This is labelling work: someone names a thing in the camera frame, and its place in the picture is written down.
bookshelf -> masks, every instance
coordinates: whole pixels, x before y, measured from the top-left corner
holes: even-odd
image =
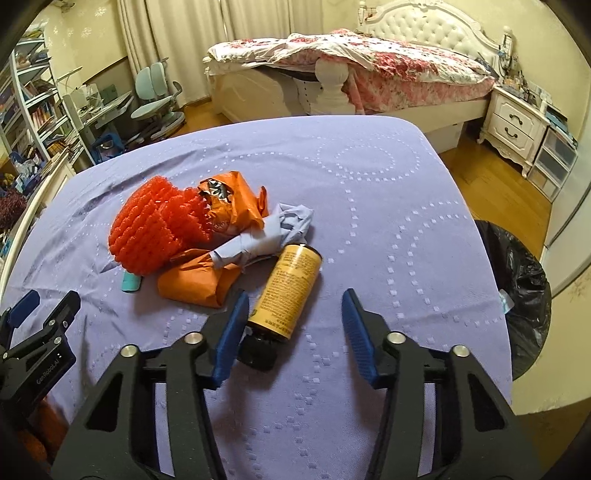
[[[26,179],[31,185],[26,210],[11,229],[0,232],[0,298],[35,220],[69,179],[94,165],[61,98],[50,58],[39,55],[45,49],[43,35],[22,38],[0,70],[0,141],[9,153],[40,167],[36,183]],[[12,161],[3,157],[1,162],[3,173],[18,175]]]
[[[68,165],[81,171],[94,162],[61,98],[50,58],[34,61],[46,48],[43,35],[22,38],[0,72],[1,140],[9,151],[36,155],[44,165],[62,160],[67,150]]]

metal bolt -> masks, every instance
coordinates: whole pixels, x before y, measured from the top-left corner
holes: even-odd
[[[457,356],[468,356],[470,355],[470,350],[468,350],[467,346],[463,346],[463,345],[456,345],[453,349],[452,352],[457,355]]]
[[[397,345],[406,342],[406,337],[400,332],[390,332],[386,338],[388,342],[396,343]]]
[[[185,335],[185,343],[190,345],[197,345],[198,343],[203,342],[203,335],[199,332],[191,332]]]
[[[134,356],[138,353],[138,348],[135,345],[125,345],[121,349],[121,356],[129,358],[130,356]]]

white curtain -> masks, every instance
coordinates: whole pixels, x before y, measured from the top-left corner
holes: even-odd
[[[118,0],[119,19],[125,38],[129,66],[134,77],[144,67],[159,61],[145,0]]]
[[[135,74],[168,57],[169,82],[179,82],[183,106],[207,97],[203,57],[227,40],[219,0],[118,0],[129,63]]]
[[[322,0],[221,0],[232,40],[323,33]]]

pink floral blanket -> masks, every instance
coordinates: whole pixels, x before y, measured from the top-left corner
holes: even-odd
[[[343,86],[357,113],[463,102],[485,96],[494,78],[478,62],[438,47],[384,40],[337,30],[220,43],[209,49],[209,74],[257,66],[314,72],[318,59],[349,65]]]

light blue chair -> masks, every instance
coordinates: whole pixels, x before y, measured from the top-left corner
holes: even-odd
[[[139,98],[153,101],[135,110],[131,118],[134,120],[154,118],[154,122],[148,127],[151,140],[171,135],[184,123],[184,113],[173,111],[183,87],[179,82],[173,82],[173,86],[176,91],[170,95],[164,74],[164,64],[160,61],[142,69],[135,78],[135,91]]]

